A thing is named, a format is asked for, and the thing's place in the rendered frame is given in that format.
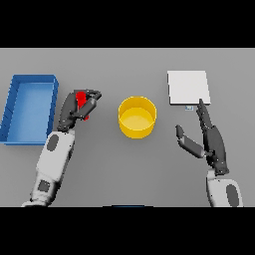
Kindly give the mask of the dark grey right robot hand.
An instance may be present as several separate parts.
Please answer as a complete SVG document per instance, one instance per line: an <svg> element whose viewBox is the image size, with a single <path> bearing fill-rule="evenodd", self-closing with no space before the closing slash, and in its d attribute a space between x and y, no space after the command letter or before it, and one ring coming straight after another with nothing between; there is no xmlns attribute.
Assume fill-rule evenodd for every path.
<svg viewBox="0 0 255 255"><path fill-rule="evenodd" d="M198 144L188 137L182 128L177 125L176 137L181 148L196 158L206 158L207 164L215 170L216 175L229 173L227 166L226 150L222 135L211 119L203 100L199 100L196 113L199 118L200 128L203 136L203 145Z"/></svg>

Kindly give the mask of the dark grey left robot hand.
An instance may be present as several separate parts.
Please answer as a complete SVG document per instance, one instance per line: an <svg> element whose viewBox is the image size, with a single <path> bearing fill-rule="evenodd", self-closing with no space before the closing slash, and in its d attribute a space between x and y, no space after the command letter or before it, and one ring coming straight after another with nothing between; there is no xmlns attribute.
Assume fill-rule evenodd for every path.
<svg viewBox="0 0 255 255"><path fill-rule="evenodd" d="M87 96L86 104L78 109L76 92L85 92ZM69 93L62 105L57 131L68 132L76 124L76 120L86 121L89 114L97 106L102 93L95 90L73 90Z"/></svg>

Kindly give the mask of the red beaker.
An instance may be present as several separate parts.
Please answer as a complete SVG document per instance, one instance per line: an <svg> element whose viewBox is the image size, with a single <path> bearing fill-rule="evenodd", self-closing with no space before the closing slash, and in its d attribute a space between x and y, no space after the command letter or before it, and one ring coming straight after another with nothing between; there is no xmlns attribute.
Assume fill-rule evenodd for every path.
<svg viewBox="0 0 255 255"><path fill-rule="evenodd" d="M78 109L83 107L87 102L87 96L85 92L76 92L76 100L78 103Z"/></svg>

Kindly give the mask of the pale square measuring scale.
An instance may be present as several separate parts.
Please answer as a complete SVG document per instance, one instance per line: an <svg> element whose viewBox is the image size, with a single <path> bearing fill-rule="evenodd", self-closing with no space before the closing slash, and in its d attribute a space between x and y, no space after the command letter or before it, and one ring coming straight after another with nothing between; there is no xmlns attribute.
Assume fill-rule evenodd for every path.
<svg viewBox="0 0 255 255"><path fill-rule="evenodd" d="M211 104L205 71L168 71L167 83L171 106L193 107L199 100Z"/></svg>

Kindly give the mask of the yellow bowl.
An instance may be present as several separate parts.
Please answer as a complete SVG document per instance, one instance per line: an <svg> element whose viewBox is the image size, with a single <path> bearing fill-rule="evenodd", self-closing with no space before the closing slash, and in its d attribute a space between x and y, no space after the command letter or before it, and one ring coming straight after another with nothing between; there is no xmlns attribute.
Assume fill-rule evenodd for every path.
<svg viewBox="0 0 255 255"><path fill-rule="evenodd" d="M120 130L131 139L143 139L151 134L157 117L154 103L146 97L125 99L118 109Z"/></svg>

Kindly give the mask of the blue tray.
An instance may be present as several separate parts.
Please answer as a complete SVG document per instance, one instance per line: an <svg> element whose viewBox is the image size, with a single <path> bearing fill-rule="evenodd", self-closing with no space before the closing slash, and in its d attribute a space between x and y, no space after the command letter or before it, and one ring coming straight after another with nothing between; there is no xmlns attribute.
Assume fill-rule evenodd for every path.
<svg viewBox="0 0 255 255"><path fill-rule="evenodd" d="M44 145L53 129L59 83L55 75L13 75L0 143Z"/></svg>

